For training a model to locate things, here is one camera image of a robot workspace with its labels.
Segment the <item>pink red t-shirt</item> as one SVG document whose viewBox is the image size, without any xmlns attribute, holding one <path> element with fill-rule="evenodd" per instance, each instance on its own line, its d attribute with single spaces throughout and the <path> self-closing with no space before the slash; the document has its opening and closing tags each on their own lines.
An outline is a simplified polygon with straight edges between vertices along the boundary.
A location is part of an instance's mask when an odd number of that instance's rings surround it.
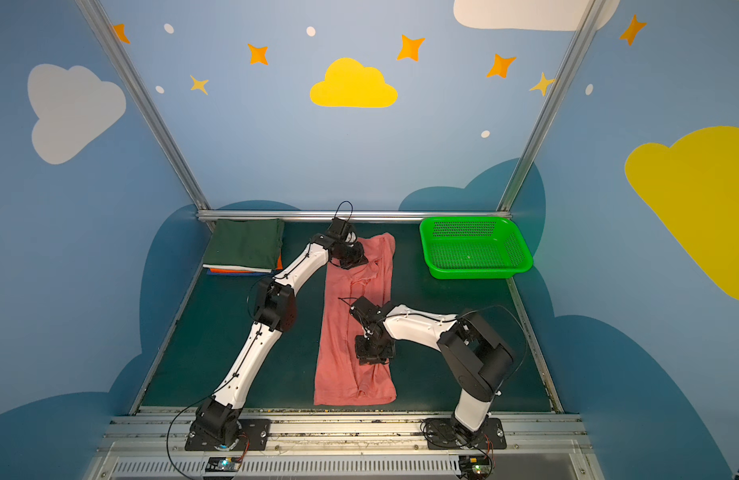
<svg viewBox="0 0 739 480">
<path fill-rule="evenodd" d="M 350 270 L 328 266 L 315 378 L 317 405 L 374 406 L 397 399 L 389 366 L 363 365 L 357 358 L 356 338 L 364 330 L 350 313 L 350 304 L 360 297 L 379 306 L 391 300 L 395 237 L 384 233 L 361 244 L 367 264 Z"/>
</svg>

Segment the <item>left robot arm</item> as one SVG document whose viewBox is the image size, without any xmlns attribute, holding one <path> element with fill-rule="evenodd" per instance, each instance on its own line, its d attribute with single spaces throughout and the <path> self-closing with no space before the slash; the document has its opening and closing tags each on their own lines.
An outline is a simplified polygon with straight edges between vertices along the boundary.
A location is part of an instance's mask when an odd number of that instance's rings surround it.
<svg viewBox="0 0 739 480">
<path fill-rule="evenodd" d="M 368 263 L 355 227 L 349 219 L 338 216 L 326 232 L 311 238 L 290 265 L 260 283 L 250 335 L 220 386 L 197 410 L 187 450 L 231 451 L 237 447 L 243 438 L 240 415 L 248 394 L 274 345 L 295 324 L 299 291 L 333 260 L 343 270 Z"/>
</svg>

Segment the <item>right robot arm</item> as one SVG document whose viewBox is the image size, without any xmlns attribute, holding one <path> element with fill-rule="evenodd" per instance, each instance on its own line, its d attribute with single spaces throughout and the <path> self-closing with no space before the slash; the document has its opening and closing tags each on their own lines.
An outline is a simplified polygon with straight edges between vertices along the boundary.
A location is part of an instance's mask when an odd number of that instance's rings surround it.
<svg viewBox="0 0 739 480">
<path fill-rule="evenodd" d="M 365 297 L 351 298 L 347 304 L 364 330 L 355 341 L 361 364 L 389 363 L 399 341 L 441 353 L 461 387 L 447 426 L 461 441 L 483 432 L 497 392 L 517 367 L 517 356 L 479 311 L 435 314 L 393 302 L 379 306 Z"/>
</svg>

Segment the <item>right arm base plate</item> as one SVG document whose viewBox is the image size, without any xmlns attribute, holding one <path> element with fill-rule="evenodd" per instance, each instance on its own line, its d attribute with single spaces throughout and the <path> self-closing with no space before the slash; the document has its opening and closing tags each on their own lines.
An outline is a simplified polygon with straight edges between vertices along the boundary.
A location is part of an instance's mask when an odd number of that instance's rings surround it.
<svg viewBox="0 0 739 480">
<path fill-rule="evenodd" d="M 481 449 L 505 450 L 507 438 L 497 418 L 486 417 L 476 432 L 457 423 L 455 418 L 427 418 L 421 422 L 421 433 L 431 450 Z"/>
</svg>

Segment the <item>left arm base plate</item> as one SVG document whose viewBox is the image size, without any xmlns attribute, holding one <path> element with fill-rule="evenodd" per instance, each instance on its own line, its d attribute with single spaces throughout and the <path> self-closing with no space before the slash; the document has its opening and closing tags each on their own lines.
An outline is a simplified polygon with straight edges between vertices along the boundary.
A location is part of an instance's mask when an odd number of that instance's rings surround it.
<svg viewBox="0 0 739 480">
<path fill-rule="evenodd" d="M 243 452 L 263 451 L 267 447 L 269 419 L 232 419 L 224 425 L 195 420 L 185 443 L 186 451 Z"/>
</svg>

